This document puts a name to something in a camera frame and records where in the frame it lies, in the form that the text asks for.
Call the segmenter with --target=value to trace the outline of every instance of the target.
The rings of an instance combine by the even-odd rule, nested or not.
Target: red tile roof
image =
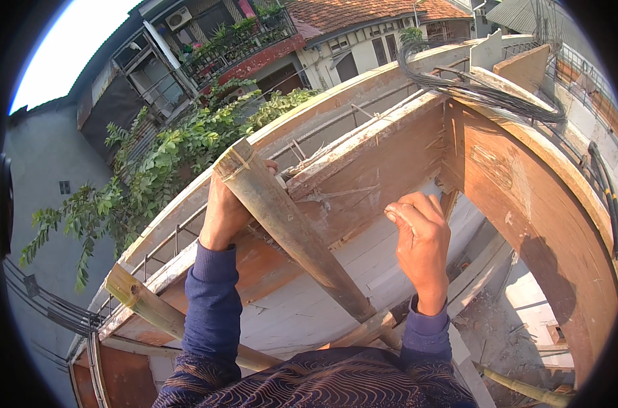
[[[296,0],[287,5],[291,14],[323,33],[331,33],[352,24],[382,17],[413,13],[411,0]],[[427,0],[417,7],[426,11],[420,21],[448,18],[471,18],[469,14],[445,0]]]

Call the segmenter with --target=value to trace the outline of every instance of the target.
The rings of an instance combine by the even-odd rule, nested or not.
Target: person
[[[275,174],[277,163],[265,160]],[[405,195],[385,209],[399,231],[397,256],[416,295],[400,355],[372,347],[300,353],[241,379],[241,301],[232,237],[251,216],[214,173],[195,265],[183,353],[154,407],[476,407],[452,374],[445,274],[450,230],[434,195]]]

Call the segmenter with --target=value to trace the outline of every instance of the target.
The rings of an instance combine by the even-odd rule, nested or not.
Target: sky
[[[10,113],[68,94],[87,61],[140,0],[73,0],[39,45]]]

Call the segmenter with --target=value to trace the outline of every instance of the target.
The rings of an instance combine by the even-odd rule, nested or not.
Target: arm
[[[400,358],[405,366],[452,358],[447,316],[445,273],[450,230],[434,195],[421,192],[402,197],[386,207],[398,227],[397,256],[415,286]]]
[[[274,174],[277,163],[265,162]],[[184,285],[189,309],[184,322],[183,353],[176,358],[175,371],[154,407],[193,406],[241,378],[236,355],[243,307],[235,288],[236,247],[230,242],[251,217],[213,173],[195,264]]]
[[[451,365],[445,273],[451,232],[434,195],[405,195],[389,204],[386,216],[398,228],[397,257],[417,294],[411,298],[400,360],[407,375],[428,384],[427,398],[439,405],[476,407],[474,397],[454,378]]]

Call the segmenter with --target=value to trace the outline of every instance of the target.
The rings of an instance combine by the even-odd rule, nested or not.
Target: hand
[[[386,216],[397,226],[400,267],[418,292],[417,311],[435,316],[445,305],[449,280],[445,273],[451,231],[438,199],[421,192],[390,203]]]
[[[277,173],[277,162],[264,160],[272,175]],[[200,231],[200,245],[211,251],[224,251],[241,228],[252,218],[246,207],[227,188],[216,172],[212,173],[209,186],[209,200]]]

